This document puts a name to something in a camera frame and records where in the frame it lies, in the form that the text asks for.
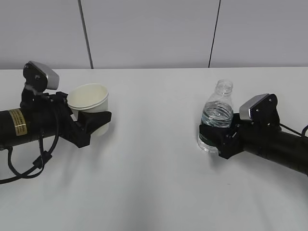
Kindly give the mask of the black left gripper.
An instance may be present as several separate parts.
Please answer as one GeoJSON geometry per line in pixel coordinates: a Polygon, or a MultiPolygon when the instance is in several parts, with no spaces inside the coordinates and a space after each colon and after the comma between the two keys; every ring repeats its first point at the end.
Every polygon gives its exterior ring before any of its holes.
{"type": "Polygon", "coordinates": [[[78,122],[83,129],[71,117],[67,96],[61,91],[38,95],[32,91],[22,92],[20,109],[26,121],[26,136],[29,141],[37,140],[39,135],[44,138],[58,136],[82,148],[90,144],[90,135],[101,136],[108,131],[111,112],[79,111],[78,122]]]}

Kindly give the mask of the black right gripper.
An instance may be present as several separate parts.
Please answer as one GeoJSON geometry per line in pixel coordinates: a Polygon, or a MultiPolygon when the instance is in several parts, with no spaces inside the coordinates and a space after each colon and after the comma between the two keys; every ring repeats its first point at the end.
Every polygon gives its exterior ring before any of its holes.
{"type": "Polygon", "coordinates": [[[206,124],[199,125],[199,140],[201,149],[206,152],[218,152],[224,159],[244,151],[250,142],[256,142],[260,132],[280,131],[280,118],[278,113],[261,115],[256,120],[240,119],[240,114],[235,113],[228,128],[212,127],[206,124]]]}

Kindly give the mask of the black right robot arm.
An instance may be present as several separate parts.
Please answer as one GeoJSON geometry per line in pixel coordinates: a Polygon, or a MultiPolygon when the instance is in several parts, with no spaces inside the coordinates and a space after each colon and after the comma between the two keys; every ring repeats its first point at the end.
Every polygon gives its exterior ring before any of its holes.
{"type": "Polygon", "coordinates": [[[244,151],[308,174],[308,139],[281,130],[279,125],[262,125],[240,119],[235,113],[231,126],[216,128],[199,125],[202,141],[218,149],[224,159],[244,151]]]}

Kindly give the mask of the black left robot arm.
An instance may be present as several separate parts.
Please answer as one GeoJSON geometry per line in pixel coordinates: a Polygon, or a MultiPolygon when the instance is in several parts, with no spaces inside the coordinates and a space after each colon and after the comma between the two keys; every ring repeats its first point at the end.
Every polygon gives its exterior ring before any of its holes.
{"type": "Polygon", "coordinates": [[[78,148],[88,146],[90,137],[99,127],[111,121],[111,112],[79,112],[77,121],[72,119],[67,94],[43,93],[34,95],[23,90],[20,107],[1,111],[0,144],[16,146],[38,140],[39,136],[59,135],[78,148]]]}

